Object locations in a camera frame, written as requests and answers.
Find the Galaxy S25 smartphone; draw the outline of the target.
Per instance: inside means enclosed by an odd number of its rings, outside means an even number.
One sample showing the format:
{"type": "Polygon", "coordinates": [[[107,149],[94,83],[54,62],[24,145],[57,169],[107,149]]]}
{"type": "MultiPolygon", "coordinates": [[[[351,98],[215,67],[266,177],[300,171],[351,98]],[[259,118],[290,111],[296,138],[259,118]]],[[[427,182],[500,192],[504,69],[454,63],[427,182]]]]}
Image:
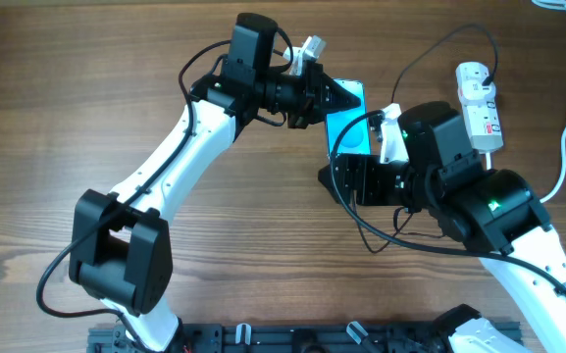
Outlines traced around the Galaxy S25 smartphone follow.
{"type": "MultiPolygon", "coordinates": [[[[326,117],[326,140],[327,140],[327,158],[331,157],[334,143],[341,131],[354,119],[367,112],[365,101],[364,85],[359,80],[336,78],[334,80],[347,91],[360,99],[360,106],[333,114],[326,117]]],[[[371,154],[371,141],[369,138],[369,128],[366,121],[357,123],[353,126],[341,140],[337,149],[338,153],[345,154],[371,154]]]]}

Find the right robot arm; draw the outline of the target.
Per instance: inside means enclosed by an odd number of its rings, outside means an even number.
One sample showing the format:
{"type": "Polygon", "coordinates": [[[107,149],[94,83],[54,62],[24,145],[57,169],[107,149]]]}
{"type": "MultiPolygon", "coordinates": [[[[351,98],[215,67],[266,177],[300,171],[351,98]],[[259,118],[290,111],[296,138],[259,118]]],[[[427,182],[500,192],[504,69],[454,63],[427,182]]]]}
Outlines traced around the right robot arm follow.
{"type": "Polygon", "coordinates": [[[370,233],[401,247],[477,258],[503,286],[549,352],[566,352],[566,254],[550,215],[510,170],[487,170],[461,115],[446,102],[365,113],[330,136],[326,175],[334,198],[370,233]],[[460,243],[444,248],[387,234],[349,204],[427,211],[460,243]]]}

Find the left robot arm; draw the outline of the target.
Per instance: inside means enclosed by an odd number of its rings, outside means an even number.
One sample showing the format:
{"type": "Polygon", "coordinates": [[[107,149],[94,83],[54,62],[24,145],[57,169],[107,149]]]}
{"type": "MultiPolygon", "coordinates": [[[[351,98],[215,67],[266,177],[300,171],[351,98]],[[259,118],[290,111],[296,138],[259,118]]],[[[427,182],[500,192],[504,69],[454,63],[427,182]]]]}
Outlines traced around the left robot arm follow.
{"type": "Polygon", "coordinates": [[[206,169],[259,112],[306,128],[361,100],[312,59],[271,63],[278,24],[240,13],[218,74],[184,88],[179,122],[150,157],[109,193],[87,190],[75,207],[69,277],[117,315],[136,348],[165,352],[181,320],[164,292],[173,272],[170,224],[206,169]]]}

